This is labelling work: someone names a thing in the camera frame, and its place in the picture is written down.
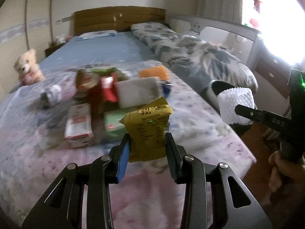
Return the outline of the right hand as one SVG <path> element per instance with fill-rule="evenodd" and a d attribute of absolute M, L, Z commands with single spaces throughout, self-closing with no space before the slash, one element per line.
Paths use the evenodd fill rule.
<path fill-rule="evenodd" d="M 285 159 L 280 151 L 274 152 L 268 160 L 272 166 L 269 188 L 272 192 L 277 191 L 284 183 L 284 176 L 293 184 L 304 188 L 304 157 L 299 163 L 291 163 Z"/>

